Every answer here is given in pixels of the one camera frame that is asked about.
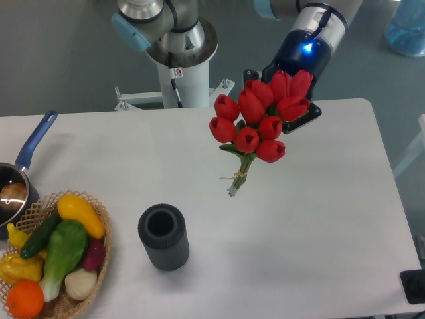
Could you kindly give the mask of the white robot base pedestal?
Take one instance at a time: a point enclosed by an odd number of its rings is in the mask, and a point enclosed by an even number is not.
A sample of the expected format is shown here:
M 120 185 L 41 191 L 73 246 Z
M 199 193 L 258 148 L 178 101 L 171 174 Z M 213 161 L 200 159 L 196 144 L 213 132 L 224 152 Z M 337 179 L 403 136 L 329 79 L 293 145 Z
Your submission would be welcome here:
M 234 81 L 223 78 L 217 86 L 211 87 L 208 61 L 187 68 L 171 68 L 158 63 L 157 72 L 159 92 L 122 94 L 115 88 L 118 103 L 114 110 L 135 110 L 152 104 L 160 104 L 165 109 L 212 107 L 219 95 L 230 94 L 235 85 Z

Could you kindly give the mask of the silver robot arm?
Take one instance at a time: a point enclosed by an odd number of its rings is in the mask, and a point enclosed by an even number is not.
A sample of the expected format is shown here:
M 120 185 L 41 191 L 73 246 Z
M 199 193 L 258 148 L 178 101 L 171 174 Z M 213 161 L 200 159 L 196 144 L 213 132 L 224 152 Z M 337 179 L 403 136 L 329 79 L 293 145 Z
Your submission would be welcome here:
M 360 1 L 298 1 L 299 13 L 271 63 L 262 71 L 245 70 L 244 80 L 268 83 L 278 70 L 300 70 L 319 79 L 357 11 Z M 218 47 L 214 27 L 199 16 L 197 1 L 118 1 L 112 26 L 133 50 L 146 52 L 157 65 L 161 90 L 118 94 L 121 108 L 160 102 L 164 108 L 214 104 L 234 84 L 209 86 L 209 62 Z

